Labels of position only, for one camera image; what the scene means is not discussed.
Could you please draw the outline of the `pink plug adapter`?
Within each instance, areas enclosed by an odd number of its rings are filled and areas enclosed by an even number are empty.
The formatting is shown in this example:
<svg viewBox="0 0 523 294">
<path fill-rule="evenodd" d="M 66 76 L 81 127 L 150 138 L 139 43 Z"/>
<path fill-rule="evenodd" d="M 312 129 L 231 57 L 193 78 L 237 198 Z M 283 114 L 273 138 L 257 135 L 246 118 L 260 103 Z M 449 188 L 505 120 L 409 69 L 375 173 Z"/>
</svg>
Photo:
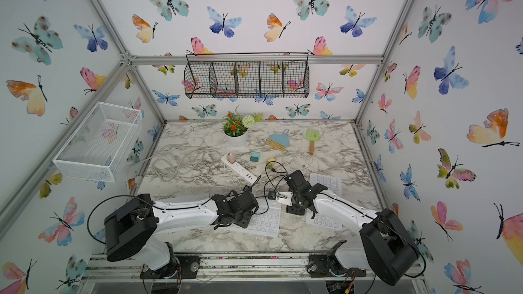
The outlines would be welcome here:
<svg viewBox="0 0 523 294">
<path fill-rule="evenodd" d="M 234 164 L 236 162 L 236 156 L 231 153 L 227 154 L 226 159 L 231 164 Z"/>
</svg>

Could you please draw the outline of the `yellow plug adapter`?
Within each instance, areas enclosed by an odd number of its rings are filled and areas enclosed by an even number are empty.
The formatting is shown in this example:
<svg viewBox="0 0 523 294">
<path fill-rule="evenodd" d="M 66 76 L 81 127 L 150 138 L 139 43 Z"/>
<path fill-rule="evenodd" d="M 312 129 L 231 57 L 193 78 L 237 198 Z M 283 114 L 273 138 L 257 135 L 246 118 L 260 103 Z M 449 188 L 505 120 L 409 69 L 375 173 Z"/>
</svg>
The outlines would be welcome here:
<svg viewBox="0 0 523 294">
<path fill-rule="evenodd" d="M 272 169 L 274 167 L 274 162 L 276 161 L 275 158 L 268 159 L 267 168 Z"/>
</svg>

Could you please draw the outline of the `white power strip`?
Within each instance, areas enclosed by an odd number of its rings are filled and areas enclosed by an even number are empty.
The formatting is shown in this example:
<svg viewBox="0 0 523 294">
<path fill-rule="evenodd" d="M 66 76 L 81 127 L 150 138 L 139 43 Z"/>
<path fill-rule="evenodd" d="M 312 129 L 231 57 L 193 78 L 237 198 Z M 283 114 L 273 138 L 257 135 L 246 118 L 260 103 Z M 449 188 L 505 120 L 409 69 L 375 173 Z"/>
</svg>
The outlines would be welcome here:
<svg viewBox="0 0 523 294">
<path fill-rule="evenodd" d="M 237 161 L 234 163 L 231 163 L 227 159 L 228 155 L 223 155 L 221 158 L 221 161 L 223 164 L 233 170 L 236 174 L 238 174 L 241 178 L 243 178 L 249 185 L 254 185 L 256 183 L 256 180 L 258 179 L 257 176 L 252 174 L 249 170 L 242 167 L 241 164 L 239 164 Z"/>
</svg>

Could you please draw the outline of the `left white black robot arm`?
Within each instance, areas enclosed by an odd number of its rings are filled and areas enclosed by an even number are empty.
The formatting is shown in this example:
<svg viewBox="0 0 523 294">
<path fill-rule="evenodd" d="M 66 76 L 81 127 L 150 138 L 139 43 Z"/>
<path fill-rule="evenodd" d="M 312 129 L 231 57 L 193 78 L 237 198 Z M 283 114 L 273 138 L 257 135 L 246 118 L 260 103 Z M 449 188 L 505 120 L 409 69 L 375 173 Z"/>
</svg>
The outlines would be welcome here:
<svg viewBox="0 0 523 294">
<path fill-rule="evenodd" d="M 249 191 L 165 200 L 153 200 L 143 193 L 105 218 L 106 258 L 110 262 L 134 259 L 151 270 L 160 270 L 174 263 L 174 251 L 157 235 L 231 225 L 245 229 L 258 208 Z"/>
</svg>

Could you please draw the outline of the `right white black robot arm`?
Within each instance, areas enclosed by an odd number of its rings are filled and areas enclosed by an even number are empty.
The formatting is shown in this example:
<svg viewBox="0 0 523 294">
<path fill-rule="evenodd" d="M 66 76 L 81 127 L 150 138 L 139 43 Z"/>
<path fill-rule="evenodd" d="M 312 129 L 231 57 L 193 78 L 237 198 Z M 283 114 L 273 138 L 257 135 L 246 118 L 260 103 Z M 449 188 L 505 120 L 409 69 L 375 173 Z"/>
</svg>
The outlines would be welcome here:
<svg viewBox="0 0 523 294">
<path fill-rule="evenodd" d="M 299 170 L 285 177 L 291 206 L 326 215 L 360 234 L 368 266 L 385 284 L 395 286 L 422 257 L 395 212 L 369 210 L 337 196 L 327 186 L 311 185 Z"/>
</svg>

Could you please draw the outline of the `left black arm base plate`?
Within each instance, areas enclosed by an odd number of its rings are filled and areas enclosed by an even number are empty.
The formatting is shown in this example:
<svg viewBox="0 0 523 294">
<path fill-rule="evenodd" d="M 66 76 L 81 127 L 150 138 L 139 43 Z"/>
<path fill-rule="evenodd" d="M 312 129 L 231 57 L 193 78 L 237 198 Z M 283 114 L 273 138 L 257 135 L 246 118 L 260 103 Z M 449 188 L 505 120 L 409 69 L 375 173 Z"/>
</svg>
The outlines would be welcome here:
<svg viewBox="0 0 523 294">
<path fill-rule="evenodd" d="M 158 270 L 144 269 L 140 272 L 140 278 L 143 280 L 196 279 L 200 262 L 201 259 L 197 255 L 176 255 L 170 263 Z"/>
</svg>

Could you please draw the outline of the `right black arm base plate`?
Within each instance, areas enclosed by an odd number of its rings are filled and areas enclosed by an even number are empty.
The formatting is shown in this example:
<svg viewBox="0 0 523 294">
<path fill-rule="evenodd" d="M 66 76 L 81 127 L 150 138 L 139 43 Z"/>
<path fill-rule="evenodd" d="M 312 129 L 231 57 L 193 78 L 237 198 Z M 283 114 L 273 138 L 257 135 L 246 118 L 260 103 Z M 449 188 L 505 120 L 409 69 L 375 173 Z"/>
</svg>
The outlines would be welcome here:
<svg viewBox="0 0 523 294">
<path fill-rule="evenodd" d="M 306 271 L 312 278 L 366 276 L 369 264 L 361 248 L 352 248 L 346 240 L 339 241 L 325 253 L 309 255 Z"/>
</svg>

